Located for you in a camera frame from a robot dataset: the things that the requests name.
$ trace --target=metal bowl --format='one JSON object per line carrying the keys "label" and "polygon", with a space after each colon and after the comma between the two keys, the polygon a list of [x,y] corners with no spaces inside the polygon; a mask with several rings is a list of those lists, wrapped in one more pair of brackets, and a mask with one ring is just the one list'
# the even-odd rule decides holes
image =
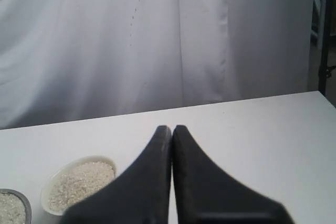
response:
{"label": "metal bowl", "polygon": [[25,224],[30,224],[32,220],[31,219],[32,213],[31,213],[31,206],[30,206],[29,200],[26,198],[26,196],[24,196],[22,193],[18,191],[11,190],[11,189],[0,189],[0,194],[13,194],[16,197],[18,197],[25,207],[25,212],[26,212]]}

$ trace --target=white ceramic bowl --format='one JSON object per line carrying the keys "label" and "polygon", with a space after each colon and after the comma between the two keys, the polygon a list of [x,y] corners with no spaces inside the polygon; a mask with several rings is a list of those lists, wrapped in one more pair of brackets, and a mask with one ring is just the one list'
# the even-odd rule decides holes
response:
{"label": "white ceramic bowl", "polygon": [[50,196],[50,191],[53,188],[53,186],[55,185],[56,181],[58,181],[58,179],[65,173],[68,173],[72,168],[81,165],[81,164],[85,164],[88,162],[104,162],[107,163],[109,165],[111,165],[113,167],[114,170],[114,174],[117,174],[117,170],[116,170],[116,165],[114,164],[113,160],[109,159],[108,157],[104,157],[104,156],[88,156],[88,157],[83,157],[80,158],[78,160],[75,160],[69,164],[67,164],[66,166],[64,166],[61,170],[59,170],[57,173],[55,173],[53,176],[49,177],[47,182],[45,183],[42,192],[41,192],[41,205],[42,208],[44,209],[44,211],[52,214],[52,215],[56,215],[56,216],[62,216],[63,212],[55,212],[52,211],[49,208],[49,196]]}

